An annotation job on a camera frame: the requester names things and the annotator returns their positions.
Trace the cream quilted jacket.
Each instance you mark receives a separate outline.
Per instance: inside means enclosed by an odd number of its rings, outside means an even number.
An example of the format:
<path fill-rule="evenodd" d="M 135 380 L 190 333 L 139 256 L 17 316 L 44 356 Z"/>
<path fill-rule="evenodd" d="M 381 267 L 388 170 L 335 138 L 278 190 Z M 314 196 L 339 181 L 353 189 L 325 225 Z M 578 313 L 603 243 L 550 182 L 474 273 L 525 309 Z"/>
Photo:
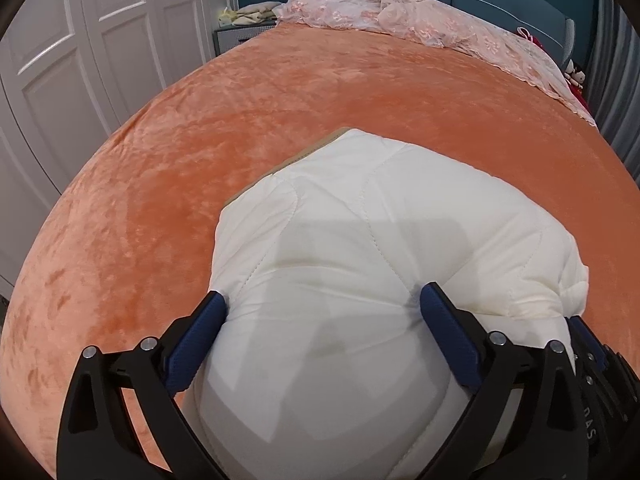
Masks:
<path fill-rule="evenodd" d="M 468 404 L 419 310 L 436 283 L 517 344 L 568 341 L 589 271 L 509 183 L 350 129 L 224 206 L 226 322 L 184 414 L 232 479 L 412 479 Z"/>

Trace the grey curtain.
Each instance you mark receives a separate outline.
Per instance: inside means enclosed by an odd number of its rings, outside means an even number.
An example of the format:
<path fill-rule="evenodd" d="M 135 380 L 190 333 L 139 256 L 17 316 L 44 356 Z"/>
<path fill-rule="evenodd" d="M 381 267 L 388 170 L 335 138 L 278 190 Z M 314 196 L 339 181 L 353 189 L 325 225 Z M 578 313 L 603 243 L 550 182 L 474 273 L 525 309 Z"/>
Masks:
<path fill-rule="evenodd" d="M 586 101 L 604 140 L 638 181 L 639 34 L 616 0 L 598 0 Z"/>

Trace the orange plush bed blanket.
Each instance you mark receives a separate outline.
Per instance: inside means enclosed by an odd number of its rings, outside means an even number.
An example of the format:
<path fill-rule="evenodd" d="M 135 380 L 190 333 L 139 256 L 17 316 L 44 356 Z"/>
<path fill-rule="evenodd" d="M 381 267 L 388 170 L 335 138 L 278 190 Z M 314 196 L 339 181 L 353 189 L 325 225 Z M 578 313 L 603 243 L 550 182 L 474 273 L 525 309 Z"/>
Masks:
<path fill-rule="evenodd" d="M 588 323 L 638 363 L 639 191 L 596 128 L 453 50 L 283 24 L 142 107 L 43 222 L 2 330 L 1 404 L 46 471 L 81 350 L 128 349 L 196 306 L 222 205 L 343 127 L 459 159 L 546 208 L 589 268 Z"/>

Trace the red plush toys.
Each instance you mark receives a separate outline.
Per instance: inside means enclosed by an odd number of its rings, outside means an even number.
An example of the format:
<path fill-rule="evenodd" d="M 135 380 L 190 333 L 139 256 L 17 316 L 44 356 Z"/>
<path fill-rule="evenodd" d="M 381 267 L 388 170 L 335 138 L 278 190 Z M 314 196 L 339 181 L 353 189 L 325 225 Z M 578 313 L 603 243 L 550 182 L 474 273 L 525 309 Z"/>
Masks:
<path fill-rule="evenodd" d="M 526 39 L 532 44 L 536 44 L 538 48 L 545 51 L 544 45 L 533 36 L 526 27 L 518 26 L 516 29 L 516 33 L 518 36 Z M 582 89 L 584 88 L 585 74 L 582 70 L 577 68 L 572 60 L 568 60 L 566 66 L 562 69 L 563 76 L 567 82 L 568 88 L 570 88 L 570 92 L 574 94 L 574 97 L 578 99 L 579 103 L 585 107 L 586 110 L 589 110 L 589 106 L 584 96 L 582 95 Z"/>

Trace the dark grey nightstand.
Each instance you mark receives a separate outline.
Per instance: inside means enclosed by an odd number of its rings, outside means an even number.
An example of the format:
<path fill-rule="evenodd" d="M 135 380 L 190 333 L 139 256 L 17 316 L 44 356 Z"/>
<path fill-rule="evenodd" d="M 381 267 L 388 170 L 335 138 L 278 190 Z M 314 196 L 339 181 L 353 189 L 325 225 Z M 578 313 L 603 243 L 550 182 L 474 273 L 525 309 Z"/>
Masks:
<path fill-rule="evenodd" d="M 260 35 L 266 30 L 276 26 L 275 21 L 250 25 L 229 25 L 217 28 L 212 33 L 215 55 L 222 55 L 224 52 L 244 44 L 248 40 Z"/>

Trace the folded cloths on nightstand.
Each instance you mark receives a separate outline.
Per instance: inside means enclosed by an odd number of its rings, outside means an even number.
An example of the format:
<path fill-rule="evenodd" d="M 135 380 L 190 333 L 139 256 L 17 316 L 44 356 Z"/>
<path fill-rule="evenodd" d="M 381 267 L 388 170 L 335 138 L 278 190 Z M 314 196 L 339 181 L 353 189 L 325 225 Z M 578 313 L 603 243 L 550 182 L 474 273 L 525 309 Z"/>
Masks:
<path fill-rule="evenodd" d="M 273 9 L 280 6 L 279 1 L 265 1 L 243 6 L 239 10 L 224 8 L 218 14 L 218 26 L 250 26 L 272 21 L 276 18 Z"/>

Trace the white panelled wardrobe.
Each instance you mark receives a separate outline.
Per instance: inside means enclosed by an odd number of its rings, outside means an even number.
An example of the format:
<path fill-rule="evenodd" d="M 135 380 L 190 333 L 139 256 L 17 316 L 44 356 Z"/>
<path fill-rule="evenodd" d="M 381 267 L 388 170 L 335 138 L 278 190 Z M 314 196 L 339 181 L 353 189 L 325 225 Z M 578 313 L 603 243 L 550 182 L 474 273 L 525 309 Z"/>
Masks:
<path fill-rule="evenodd" d="M 1 292 L 85 162 L 214 56 L 238 0 L 25 0 L 1 41 Z"/>

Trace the pink floral quilt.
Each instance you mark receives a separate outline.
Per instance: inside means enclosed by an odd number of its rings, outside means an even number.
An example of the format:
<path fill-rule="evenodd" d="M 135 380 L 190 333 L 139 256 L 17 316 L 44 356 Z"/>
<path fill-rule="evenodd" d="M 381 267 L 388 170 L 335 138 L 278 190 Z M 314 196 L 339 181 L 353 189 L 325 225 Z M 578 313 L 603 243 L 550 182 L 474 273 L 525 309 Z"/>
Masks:
<path fill-rule="evenodd" d="M 280 23 L 366 30 L 464 53 L 539 89 L 588 125 L 596 124 L 541 47 L 438 0 L 288 0 L 273 13 Z"/>

